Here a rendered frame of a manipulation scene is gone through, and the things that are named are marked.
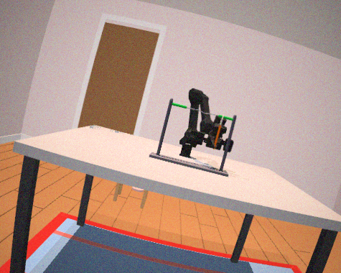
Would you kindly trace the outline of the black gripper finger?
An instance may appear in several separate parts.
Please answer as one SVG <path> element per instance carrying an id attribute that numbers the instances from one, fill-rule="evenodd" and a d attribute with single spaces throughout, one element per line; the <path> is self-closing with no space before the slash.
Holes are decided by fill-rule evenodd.
<path id="1" fill-rule="evenodd" d="M 216 150 L 220 150 L 223 144 L 223 139 L 218 138 L 216 145 L 215 145 L 215 149 Z"/>
<path id="2" fill-rule="evenodd" d="M 209 136 L 208 139 L 207 139 L 206 147 L 214 149 L 215 148 L 214 142 L 215 142 L 215 137 L 214 136 Z"/>

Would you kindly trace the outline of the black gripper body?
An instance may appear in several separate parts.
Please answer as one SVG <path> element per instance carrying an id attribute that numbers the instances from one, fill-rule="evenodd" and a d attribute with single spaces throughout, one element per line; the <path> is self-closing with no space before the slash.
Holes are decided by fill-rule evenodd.
<path id="1" fill-rule="evenodd" d="M 212 133 L 212 132 L 211 132 Z M 212 136 L 212 137 L 215 137 L 216 138 L 216 134 L 209 134 L 208 136 Z M 195 139 L 195 144 L 199 144 L 199 145 L 202 145 L 203 143 L 203 140 L 204 140 L 204 143 L 207 143 L 207 138 L 205 138 L 205 132 L 201 132 L 199 131 L 197 133 L 197 136 L 196 136 L 196 139 Z M 223 141 L 223 151 L 225 151 L 225 146 L 227 144 L 227 140 L 226 139 L 225 141 Z M 233 148 L 233 145 L 234 145 L 234 141 L 231 140 L 230 141 L 230 146 L 229 146 L 229 149 L 228 149 L 228 152 L 230 153 L 232 151 L 232 148 Z"/>

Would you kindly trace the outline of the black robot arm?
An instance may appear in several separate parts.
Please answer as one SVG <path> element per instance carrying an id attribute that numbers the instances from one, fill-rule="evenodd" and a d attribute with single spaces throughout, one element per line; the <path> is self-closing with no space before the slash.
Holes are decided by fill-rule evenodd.
<path id="1" fill-rule="evenodd" d="M 211 116 L 210 116 L 209 104 L 208 104 L 209 98 L 205 94 L 203 94 L 202 91 L 192 88 L 189 91 L 189 100 L 191 103 L 190 108 L 199 110 L 199 107 L 200 107 L 202 111 L 201 112 L 202 121 L 200 122 L 200 131 L 205 132 L 208 135 L 211 132 L 212 132 L 211 134 L 217 135 L 221 118 L 218 116 L 215 116 L 214 121 L 212 121 Z M 195 144 L 195 139 L 198 133 L 197 121 L 198 121 L 199 111 L 193 110 L 193 109 L 190 109 L 188 129 L 184 133 L 184 136 L 179 141 L 179 144 L 182 145 L 182 150 L 179 155 L 183 157 L 188 157 L 188 158 L 191 158 L 190 154 L 191 154 L 192 148 L 193 147 L 195 148 L 197 146 L 197 144 Z M 204 114 L 203 112 L 208 113 L 208 114 Z M 226 121 L 227 119 L 223 119 L 223 122 L 221 124 L 220 132 L 218 134 L 220 138 L 223 137 L 223 134 L 226 134 L 227 127 L 224 126 Z"/>

